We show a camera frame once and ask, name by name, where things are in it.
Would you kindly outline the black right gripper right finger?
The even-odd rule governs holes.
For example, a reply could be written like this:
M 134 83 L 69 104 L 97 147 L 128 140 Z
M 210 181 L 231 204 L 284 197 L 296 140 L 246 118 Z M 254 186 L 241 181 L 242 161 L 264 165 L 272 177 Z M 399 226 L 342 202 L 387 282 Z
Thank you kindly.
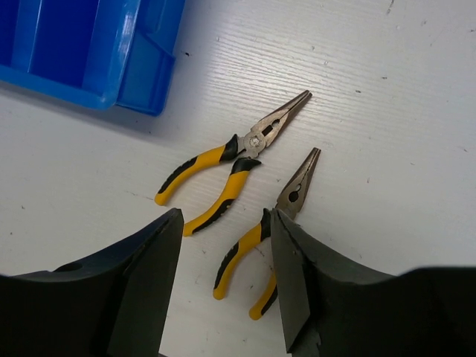
M 286 351 L 292 356 L 473 356 L 475 269 L 390 275 L 271 214 Z

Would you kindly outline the yellow black long-nose pliers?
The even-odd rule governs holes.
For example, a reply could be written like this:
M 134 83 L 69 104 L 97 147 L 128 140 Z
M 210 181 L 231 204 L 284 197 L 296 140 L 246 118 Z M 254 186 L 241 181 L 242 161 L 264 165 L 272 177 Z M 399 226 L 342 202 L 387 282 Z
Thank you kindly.
M 196 173 L 231 162 L 233 166 L 218 199 L 204 213 L 185 223 L 183 235 L 189 237 L 212 225 L 239 197 L 251 170 L 261 165 L 258 160 L 259 154 L 275 141 L 311 97 L 312 93 L 309 90 L 303 91 L 257 121 L 246 135 L 235 134 L 226 144 L 184 162 L 162 184 L 155 195 L 155 203 L 160 206 L 166 205 L 174 192 Z

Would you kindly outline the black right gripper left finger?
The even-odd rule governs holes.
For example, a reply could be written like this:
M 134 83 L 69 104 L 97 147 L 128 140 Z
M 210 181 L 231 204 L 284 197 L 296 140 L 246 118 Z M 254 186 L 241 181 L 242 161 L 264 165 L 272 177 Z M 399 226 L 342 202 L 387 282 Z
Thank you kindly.
M 184 219 L 138 232 L 53 271 L 1 277 L 3 356 L 157 356 Z

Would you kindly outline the yellow black short pliers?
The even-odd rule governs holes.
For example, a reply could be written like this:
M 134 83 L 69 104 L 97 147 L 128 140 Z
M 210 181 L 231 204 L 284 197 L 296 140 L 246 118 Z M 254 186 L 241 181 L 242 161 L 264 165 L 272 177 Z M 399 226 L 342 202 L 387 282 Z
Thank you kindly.
M 309 191 L 321 150 L 317 147 L 311 149 L 306 159 L 302 162 L 295 174 L 285 185 L 277 197 L 275 207 L 283 211 L 290 219 L 295 219 L 302 210 Z M 222 300 L 228 293 L 228 287 L 234 275 L 234 270 L 251 250 L 271 236 L 271 213 L 264 209 L 260 221 L 246 234 L 244 234 L 224 256 L 216 273 L 213 286 L 213 297 Z M 275 274 L 270 276 L 268 285 L 257 302 L 250 308 L 249 317 L 257 321 L 269 310 L 278 296 L 277 280 Z

